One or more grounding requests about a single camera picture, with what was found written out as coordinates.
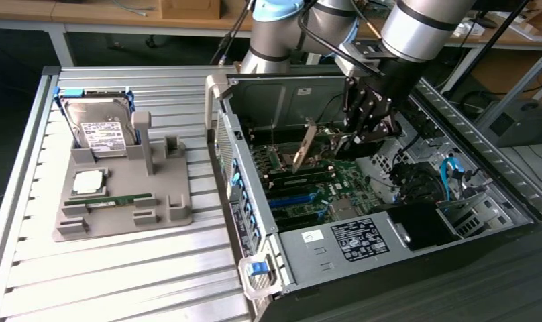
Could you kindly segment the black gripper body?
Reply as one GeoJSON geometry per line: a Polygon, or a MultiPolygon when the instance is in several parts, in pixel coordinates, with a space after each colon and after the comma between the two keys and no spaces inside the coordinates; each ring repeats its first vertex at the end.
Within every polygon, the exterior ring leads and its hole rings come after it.
{"type": "Polygon", "coordinates": [[[351,135],[352,144],[375,142],[402,133],[395,121],[396,107],[406,101],[426,64],[392,58],[380,60],[378,68],[382,76],[344,79],[343,132],[351,135]]]}

